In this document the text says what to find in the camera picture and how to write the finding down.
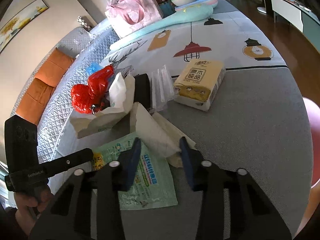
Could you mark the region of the person's left hand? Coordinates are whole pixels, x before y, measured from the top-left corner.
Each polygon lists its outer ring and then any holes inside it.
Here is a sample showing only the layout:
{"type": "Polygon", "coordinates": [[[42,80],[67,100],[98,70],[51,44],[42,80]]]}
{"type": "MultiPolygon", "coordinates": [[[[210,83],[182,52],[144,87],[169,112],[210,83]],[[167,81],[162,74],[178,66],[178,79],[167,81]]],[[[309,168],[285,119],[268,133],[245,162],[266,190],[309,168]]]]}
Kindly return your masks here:
{"type": "Polygon", "coordinates": [[[27,236],[30,235],[31,230],[36,223],[36,218],[31,214],[31,210],[35,207],[39,213],[42,213],[53,196],[48,185],[42,189],[39,202],[33,196],[28,196],[20,192],[14,193],[14,199],[17,206],[15,218],[18,225],[27,236]]]}

